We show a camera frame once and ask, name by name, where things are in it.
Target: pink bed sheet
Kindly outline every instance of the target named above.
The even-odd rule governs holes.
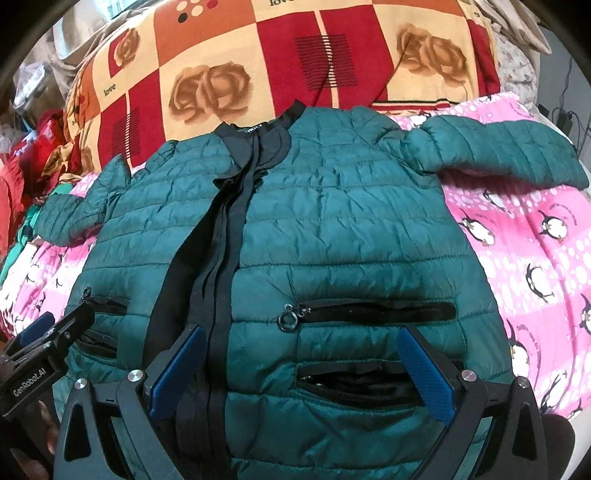
[[[483,123],[533,119],[511,93],[431,114]],[[393,119],[411,129],[426,118]],[[85,177],[72,194],[84,196],[95,178]],[[591,205],[569,187],[532,191],[506,178],[458,171],[441,179],[446,203],[499,304],[514,372],[530,379],[542,411],[575,416],[591,403]],[[44,312],[62,317],[95,241],[88,236],[71,248],[40,246],[15,303],[17,332]]]

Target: blue pad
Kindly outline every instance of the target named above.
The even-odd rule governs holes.
[[[45,312],[20,333],[18,343],[21,345],[21,348],[25,348],[27,345],[31,345],[33,342],[39,340],[55,323],[56,319],[53,314],[51,312]]]
[[[452,386],[407,328],[398,332],[396,347],[431,415],[449,425],[456,413]]]
[[[173,416],[189,381],[205,358],[206,349],[205,330],[195,327],[152,387],[149,414],[153,420]]]

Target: metal ring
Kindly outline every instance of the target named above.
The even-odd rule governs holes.
[[[291,317],[292,322],[286,322],[286,318]],[[277,317],[277,326],[282,332],[293,332],[297,328],[299,319],[294,312],[283,312]]]

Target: green puffer jacket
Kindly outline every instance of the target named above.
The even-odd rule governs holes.
[[[371,377],[369,391],[390,388],[368,399],[343,393],[360,376],[315,375],[397,362],[398,329],[413,322],[482,378],[512,379],[495,299],[444,202],[436,173],[448,167],[537,188],[587,185],[572,146],[543,125],[436,116],[406,132],[366,108],[296,105],[248,130],[222,124],[165,143],[133,177],[116,157],[84,199],[52,196],[37,221],[57,245],[104,224],[68,311],[84,294],[124,299],[96,315],[92,330],[108,345],[71,349],[56,401],[76,378],[114,381],[145,368],[188,318],[211,343],[179,405],[177,437],[208,475],[408,478],[442,427],[408,378]],[[359,300],[365,314],[352,319]],[[394,310],[373,322],[383,309]]]

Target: metal screw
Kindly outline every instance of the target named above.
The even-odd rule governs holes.
[[[74,388],[77,390],[82,390],[85,386],[88,385],[88,380],[85,378],[79,378],[74,382]]]
[[[528,388],[530,386],[530,381],[525,377],[517,377],[517,383],[521,388]]]
[[[462,378],[467,382],[474,382],[478,378],[478,375],[472,370],[462,370]]]
[[[127,374],[127,380],[129,380],[130,382],[139,382],[140,380],[142,380],[143,376],[144,372],[142,372],[141,370],[132,370]]]

